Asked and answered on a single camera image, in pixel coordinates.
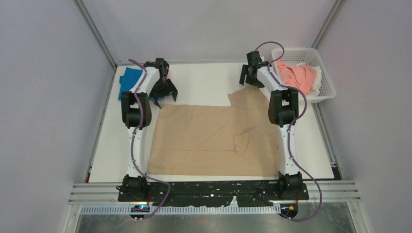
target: white plastic basket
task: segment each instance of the white plastic basket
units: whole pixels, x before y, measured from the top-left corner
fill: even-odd
[[[282,55],[282,49],[272,50],[273,59]],[[332,80],[326,70],[325,64],[319,52],[313,48],[285,48],[285,54],[280,59],[281,62],[288,66],[296,65],[300,62],[305,62],[307,65],[312,67],[320,66],[322,69],[322,81],[321,87],[319,88],[318,96],[307,96],[307,100],[310,103],[318,103],[322,100],[333,98],[336,95],[335,87],[332,84]],[[276,62],[272,64],[275,68],[276,74],[279,76],[279,69],[277,68]]]

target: tan towel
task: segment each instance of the tan towel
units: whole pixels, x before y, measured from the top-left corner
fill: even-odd
[[[254,86],[228,97],[231,107],[162,105],[148,173],[277,176],[278,139],[268,100]]]

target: white tabletop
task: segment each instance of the white tabletop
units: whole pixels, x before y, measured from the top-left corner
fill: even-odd
[[[239,84],[243,63],[175,64],[170,65],[168,77],[177,90],[177,101],[171,97],[160,100],[162,104],[191,104],[210,106],[230,106],[227,94],[243,88]],[[110,99],[107,105],[96,154],[93,161],[89,182],[121,182],[126,175],[129,156],[129,138],[127,128],[121,119],[121,106],[118,100],[119,79],[126,67],[139,69],[137,66],[117,68]],[[262,92],[268,96],[265,88]],[[153,119],[148,126],[146,146],[152,145],[152,137],[159,108],[152,102]],[[312,106],[309,104],[305,115],[296,123],[295,130],[296,158],[299,164],[317,179],[333,178],[330,162],[324,147],[322,136],[316,122]],[[149,161],[150,150],[145,154]],[[150,175],[165,181],[227,181],[227,180],[264,180],[276,177],[258,176],[184,176]]]

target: pink cloth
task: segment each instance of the pink cloth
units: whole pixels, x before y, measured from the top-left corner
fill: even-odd
[[[309,65],[287,66],[277,60],[279,76],[287,86],[299,88],[305,95],[313,89],[313,82],[316,78],[316,70]]]

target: folded blue cloth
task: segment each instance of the folded blue cloth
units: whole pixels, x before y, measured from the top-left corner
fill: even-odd
[[[132,69],[127,67],[126,71],[124,72],[123,76],[120,76],[120,92],[119,92],[119,100],[121,98],[121,94],[124,91],[130,91],[132,87],[136,85],[138,80],[140,79],[143,70],[141,69]]]

